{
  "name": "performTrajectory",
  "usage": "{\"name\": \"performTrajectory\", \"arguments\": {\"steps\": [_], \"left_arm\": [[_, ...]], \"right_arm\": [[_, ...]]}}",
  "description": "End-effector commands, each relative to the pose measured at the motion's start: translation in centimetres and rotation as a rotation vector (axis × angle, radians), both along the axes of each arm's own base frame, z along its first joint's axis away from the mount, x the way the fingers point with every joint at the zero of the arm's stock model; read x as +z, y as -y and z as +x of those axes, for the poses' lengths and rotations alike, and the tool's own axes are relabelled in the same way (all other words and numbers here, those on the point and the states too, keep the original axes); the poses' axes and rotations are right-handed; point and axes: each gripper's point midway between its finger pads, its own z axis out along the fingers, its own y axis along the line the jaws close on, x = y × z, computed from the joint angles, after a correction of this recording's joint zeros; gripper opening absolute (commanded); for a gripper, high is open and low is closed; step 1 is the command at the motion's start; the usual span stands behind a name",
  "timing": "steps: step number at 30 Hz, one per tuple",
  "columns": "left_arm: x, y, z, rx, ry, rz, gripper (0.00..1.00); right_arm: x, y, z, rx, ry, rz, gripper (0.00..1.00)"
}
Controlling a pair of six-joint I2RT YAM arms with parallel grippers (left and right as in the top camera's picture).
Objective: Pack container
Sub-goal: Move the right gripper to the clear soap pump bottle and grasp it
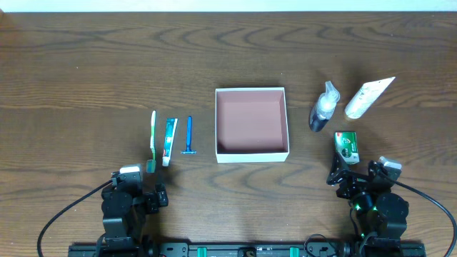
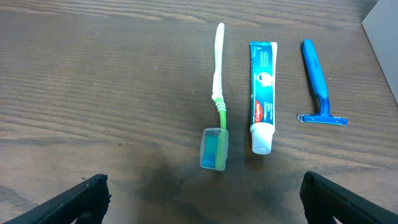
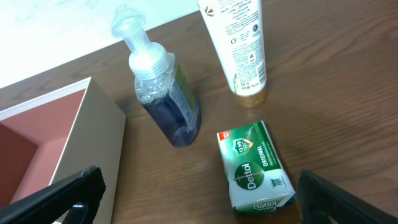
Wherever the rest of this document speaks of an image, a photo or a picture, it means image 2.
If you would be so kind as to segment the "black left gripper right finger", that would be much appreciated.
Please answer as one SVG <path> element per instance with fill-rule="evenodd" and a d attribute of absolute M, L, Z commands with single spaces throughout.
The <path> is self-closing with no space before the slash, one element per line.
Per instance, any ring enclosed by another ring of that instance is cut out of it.
<path fill-rule="evenodd" d="M 303 177 L 300 199 L 308 223 L 397 223 L 397 214 L 312 171 Z"/>

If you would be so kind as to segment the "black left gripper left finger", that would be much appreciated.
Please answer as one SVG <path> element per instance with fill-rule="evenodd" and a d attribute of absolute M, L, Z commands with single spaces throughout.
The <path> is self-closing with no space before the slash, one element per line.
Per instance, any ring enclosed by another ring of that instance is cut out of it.
<path fill-rule="evenodd" d="M 96 174 L 7 223 L 101 224 L 111 198 L 107 179 L 105 174 Z"/>

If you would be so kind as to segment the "green white toothbrush with cap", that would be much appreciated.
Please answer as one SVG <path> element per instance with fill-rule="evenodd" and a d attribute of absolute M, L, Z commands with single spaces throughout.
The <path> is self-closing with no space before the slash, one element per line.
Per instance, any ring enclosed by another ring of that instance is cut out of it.
<path fill-rule="evenodd" d="M 219 23 L 215 34 L 214 59 L 215 71 L 213 74 L 212 95 L 220 117 L 218 128 L 203 130 L 200 148 L 200 166 L 204 169 L 224 171 L 228 157 L 229 132 L 226 119 L 226 104 L 222 89 L 222 59 L 225 25 Z"/>

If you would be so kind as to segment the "blue disposable razor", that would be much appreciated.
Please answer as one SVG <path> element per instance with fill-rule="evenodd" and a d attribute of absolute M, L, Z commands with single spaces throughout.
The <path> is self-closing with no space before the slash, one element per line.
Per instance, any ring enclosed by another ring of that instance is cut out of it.
<path fill-rule="evenodd" d="M 346 126 L 346 118 L 333 116 L 330 114 L 331 104 L 328 96 L 328 88 L 322 67 L 317 56 L 317 52 L 312 40 L 305 39 L 301 44 L 303 62 L 307 71 L 308 79 L 315 97 L 318 100 L 319 109 L 315 114 L 299 114 L 297 119 L 303 123 L 320 123 Z"/>

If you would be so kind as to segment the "Colgate toothpaste tube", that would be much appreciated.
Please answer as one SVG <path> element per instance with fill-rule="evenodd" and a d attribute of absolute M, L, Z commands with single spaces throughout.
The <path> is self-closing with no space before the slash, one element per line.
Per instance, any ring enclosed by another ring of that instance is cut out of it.
<path fill-rule="evenodd" d="M 252 151 L 266 155 L 272 151 L 275 133 L 275 78 L 277 42 L 250 41 Z"/>

